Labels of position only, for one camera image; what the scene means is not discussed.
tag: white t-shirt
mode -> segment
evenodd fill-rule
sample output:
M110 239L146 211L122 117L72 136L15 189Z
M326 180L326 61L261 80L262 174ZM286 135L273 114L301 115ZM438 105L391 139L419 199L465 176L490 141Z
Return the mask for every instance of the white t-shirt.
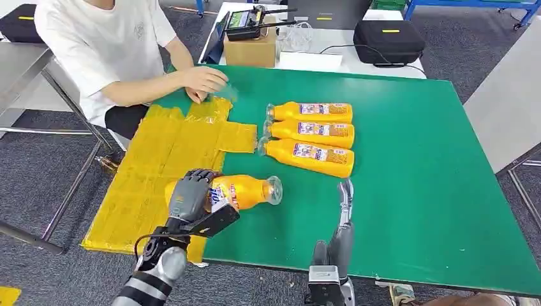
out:
M36 28L80 91L89 122L105 127L115 106L100 90L164 75L158 45L175 37L158 0L116 0L102 10L84 0L41 0Z

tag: green table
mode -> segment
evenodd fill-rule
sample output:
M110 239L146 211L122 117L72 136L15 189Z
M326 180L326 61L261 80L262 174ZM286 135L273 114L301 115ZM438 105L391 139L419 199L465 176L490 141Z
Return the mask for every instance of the green table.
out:
M541 296L541 273L450 82L218 69L240 92L230 121L257 124L260 135L268 103L353 105L352 275ZM178 92L158 103L189 107ZM256 154L227 154L223 172L277 175L284 198L243 211L204 258L307 270L338 223L339 179Z

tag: black case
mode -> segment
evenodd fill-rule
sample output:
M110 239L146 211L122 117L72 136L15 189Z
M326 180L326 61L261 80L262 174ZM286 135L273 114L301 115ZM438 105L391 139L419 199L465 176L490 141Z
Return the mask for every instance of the black case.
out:
M353 43L367 45L379 51L389 62L397 66L418 59L425 41L410 21L362 20L353 32ZM364 46L355 46L362 62L374 65L389 65L376 51Z
M43 43L36 31L33 20L21 20L19 17L34 17L35 4L23 4L0 19L0 31L14 43Z

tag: floor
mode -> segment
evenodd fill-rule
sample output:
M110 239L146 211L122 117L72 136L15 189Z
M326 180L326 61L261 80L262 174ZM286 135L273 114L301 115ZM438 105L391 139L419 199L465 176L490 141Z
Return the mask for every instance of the floor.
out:
M207 9L217 10L219 1L211 1ZM213 16L200 20L193 14L169 10L167 16L194 57L198 57ZM427 40L422 58L426 73L430 78L451 80L463 102L524 31L511 30L515 21L507 13L487 9L418 8L413 23ZM81 127L70 113L39 111L27 111L17 126ZM0 140L0 182L8 183L0 184L2 218L32 233L41 233L93 144L90 136L8 133ZM541 173L536 168L521 168L519 174L532 200L541 208ZM0 285L22 289L19 305L108 305L119 292L133 268L133 256L88 252L78 246L110 181L110 176L96 164L89 170L52 239L68 248L63 256L53 256L0 235ZM510 179L504 176L499 181L541 264L541 233ZM355 280L354 285L357 305L389 305L386 289L367 280ZM302 305L306 286L303 273L225 265L190 266L168 305ZM415 286L415 292L421 300L469 294L427 286Z

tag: cardboard box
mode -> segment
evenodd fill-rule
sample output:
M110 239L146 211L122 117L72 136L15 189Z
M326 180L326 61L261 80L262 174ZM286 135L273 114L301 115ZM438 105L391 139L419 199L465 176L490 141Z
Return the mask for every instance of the cardboard box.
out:
M275 20L273 16L265 17L266 24L276 22ZM225 35L223 48L226 63L233 66L273 68L276 62L276 27L261 29L261 34L258 40L241 41L229 41Z

